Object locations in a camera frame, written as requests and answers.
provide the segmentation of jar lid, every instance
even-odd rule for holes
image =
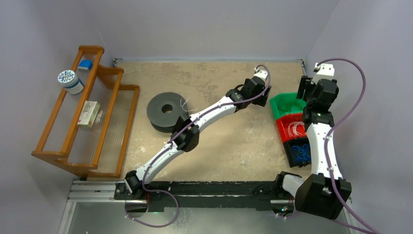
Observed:
[[[69,82],[73,81],[75,79],[75,77],[76,77],[76,74],[75,74],[74,71],[66,70],[66,71],[63,71],[59,74],[59,76],[57,77],[57,80],[60,83],[69,83]]]

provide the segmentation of white box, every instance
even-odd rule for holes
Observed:
[[[86,101],[83,105],[82,112],[80,113],[77,125],[80,127],[91,128],[94,120],[96,119],[97,112],[99,111],[99,103],[97,101]]]

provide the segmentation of green bin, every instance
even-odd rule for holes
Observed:
[[[297,93],[282,93],[270,99],[270,105],[275,119],[284,115],[302,113],[305,101],[297,99]]]

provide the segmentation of small blue container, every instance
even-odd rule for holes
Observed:
[[[76,73],[72,70],[66,70],[59,74],[57,77],[59,83],[63,86],[63,88],[71,95],[75,95],[81,93],[85,85],[83,82],[77,77]]]
[[[80,62],[79,66],[77,67],[78,71],[81,72],[89,72],[93,67],[93,63],[90,60],[82,60],[82,62]]]

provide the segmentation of white wire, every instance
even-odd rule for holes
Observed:
[[[291,130],[290,130],[291,125],[293,125],[293,134],[294,134],[294,135],[291,133]],[[304,123],[303,123],[303,122],[298,122],[298,121],[291,122],[291,123],[288,125],[288,134],[290,135],[290,137],[295,137],[295,136],[298,136],[298,135],[303,134],[303,133],[299,133],[299,132],[297,131],[297,126],[299,126],[299,125],[301,125],[302,127],[304,127]]]

